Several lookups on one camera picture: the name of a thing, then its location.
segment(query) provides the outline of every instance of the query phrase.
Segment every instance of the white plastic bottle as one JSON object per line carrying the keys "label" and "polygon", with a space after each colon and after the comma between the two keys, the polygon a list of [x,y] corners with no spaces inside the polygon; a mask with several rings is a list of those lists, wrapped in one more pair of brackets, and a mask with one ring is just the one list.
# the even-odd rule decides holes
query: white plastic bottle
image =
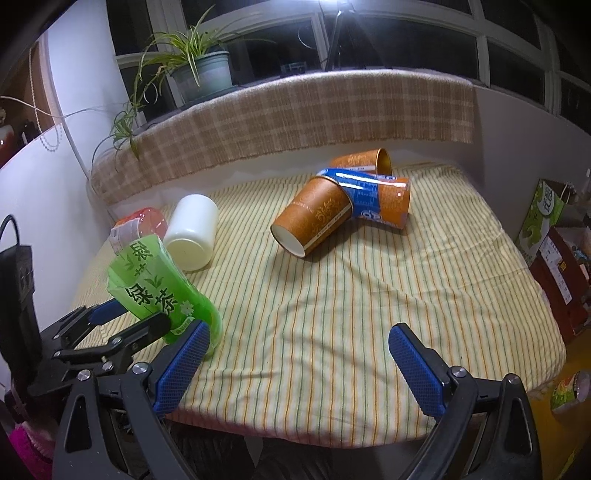
{"label": "white plastic bottle", "polygon": [[212,259],[219,211],[205,195],[182,198],[170,219],[163,244],[177,267],[199,270]]}

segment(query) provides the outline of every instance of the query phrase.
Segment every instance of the striped bedsheet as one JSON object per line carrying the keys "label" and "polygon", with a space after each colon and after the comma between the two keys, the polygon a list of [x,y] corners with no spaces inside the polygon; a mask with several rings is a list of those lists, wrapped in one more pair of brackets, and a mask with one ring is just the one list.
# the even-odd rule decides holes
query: striped bedsheet
{"label": "striped bedsheet", "polygon": [[[174,420],[332,447],[424,436],[434,422],[388,353],[397,322],[474,376],[515,372],[530,390],[558,374],[565,348],[542,291],[463,174],[433,164],[395,173],[412,178],[403,231],[350,220],[305,260],[279,247],[269,226],[307,176],[211,195],[220,209],[214,257],[188,277],[219,308],[225,334]],[[74,306],[109,298],[112,258],[105,244]],[[134,320],[95,329],[85,345]]]}

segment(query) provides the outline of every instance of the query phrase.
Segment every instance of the green can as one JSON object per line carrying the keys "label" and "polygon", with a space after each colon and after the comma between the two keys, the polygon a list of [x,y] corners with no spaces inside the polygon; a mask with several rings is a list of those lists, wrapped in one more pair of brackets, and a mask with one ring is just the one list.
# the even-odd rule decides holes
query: green can
{"label": "green can", "polygon": [[177,268],[157,235],[130,243],[111,262],[107,290],[140,320],[163,312],[171,320],[164,341],[173,343],[193,320],[209,325],[211,357],[222,337],[222,321],[211,303]]}

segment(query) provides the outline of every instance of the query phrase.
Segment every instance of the blue gripper pad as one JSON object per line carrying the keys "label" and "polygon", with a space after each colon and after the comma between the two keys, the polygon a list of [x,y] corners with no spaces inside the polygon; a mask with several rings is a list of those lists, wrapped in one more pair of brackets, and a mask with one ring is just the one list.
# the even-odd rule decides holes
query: blue gripper pad
{"label": "blue gripper pad", "polygon": [[124,313],[127,313],[127,309],[116,299],[110,299],[95,307],[88,317],[88,323],[91,325],[104,325],[105,323],[120,317]]}
{"label": "blue gripper pad", "polygon": [[209,347],[209,326],[201,322],[156,384],[153,410],[162,417],[178,407]]}
{"label": "blue gripper pad", "polygon": [[388,347],[418,406],[428,417],[439,419],[445,413],[441,382],[397,326],[390,330]]}

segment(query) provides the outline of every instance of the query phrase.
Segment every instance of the gray flower pot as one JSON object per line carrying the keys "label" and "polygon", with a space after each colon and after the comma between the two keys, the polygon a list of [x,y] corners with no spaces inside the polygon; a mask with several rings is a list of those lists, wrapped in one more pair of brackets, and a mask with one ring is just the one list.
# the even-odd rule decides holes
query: gray flower pot
{"label": "gray flower pot", "polygon": [[232,86],[230,65],[228,63],[229,56],[230,54],[227,51],[215,51],[198,58],[195,64],[199,74],[199,86],[195,83],[189,65],[179,67],[170,74],[177,83],[178,91],[185,103]]}

